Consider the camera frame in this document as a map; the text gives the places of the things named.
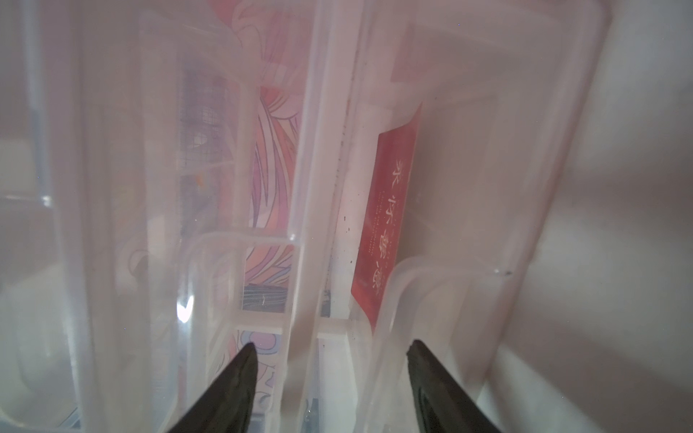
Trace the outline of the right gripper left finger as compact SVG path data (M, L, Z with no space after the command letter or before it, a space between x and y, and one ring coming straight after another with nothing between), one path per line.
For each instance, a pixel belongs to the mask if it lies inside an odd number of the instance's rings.
M258 374L256 345L248 343L169 433L245 433L252 418Z

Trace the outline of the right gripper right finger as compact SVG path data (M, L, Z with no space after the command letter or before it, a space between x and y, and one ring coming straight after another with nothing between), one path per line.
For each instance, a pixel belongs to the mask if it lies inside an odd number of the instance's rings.
M411 343L407 362L420 432L501 432L421 340Z

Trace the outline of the clear plastic drawer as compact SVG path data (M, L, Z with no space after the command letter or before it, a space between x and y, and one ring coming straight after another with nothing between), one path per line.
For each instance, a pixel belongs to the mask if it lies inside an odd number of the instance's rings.
M2 431L166 432L250 343L278 431L331 9L2 3Z
M421 340L470 396L496 355L609 23L602 1L370 1L330 264L353 327L350 432L413 432ZM351 294L378 135L422 110L375 328Z

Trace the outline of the white plastic drawer organizer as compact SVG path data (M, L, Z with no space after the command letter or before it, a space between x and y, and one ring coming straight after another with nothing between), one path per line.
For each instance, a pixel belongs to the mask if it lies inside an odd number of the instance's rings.
M314 391L324 432L350 432L356 379L346 319L321 314L343 193L346 134L372 2L319 1L313 19L287 238L296 249L272 432L301 432Z

